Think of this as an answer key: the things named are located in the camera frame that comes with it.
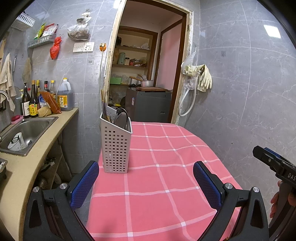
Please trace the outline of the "person's right hand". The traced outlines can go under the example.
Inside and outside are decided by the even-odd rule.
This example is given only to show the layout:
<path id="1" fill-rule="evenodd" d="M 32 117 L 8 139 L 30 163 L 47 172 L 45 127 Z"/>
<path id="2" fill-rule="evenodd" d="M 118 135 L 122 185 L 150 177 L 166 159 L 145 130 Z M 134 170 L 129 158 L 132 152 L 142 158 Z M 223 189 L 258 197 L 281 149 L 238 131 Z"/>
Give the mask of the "person's right hand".
<path id="1" fill-rule="evenodd" d="M 279 198 L 279 191 L 273 196 L 273 198 L 271 199 L 271 212 L 270 212 L 270 215 L 269 217 L 270 218 L 273 218 L 275 213 L 276 213 L 276 210 L 277 210 L 277 207 L 278 207 L 278 198 Z M 296 206 L 296 197 L 290 193 L 289 196 L 288 196 L 288 202 L 291 206 L 295 207 Z"/>

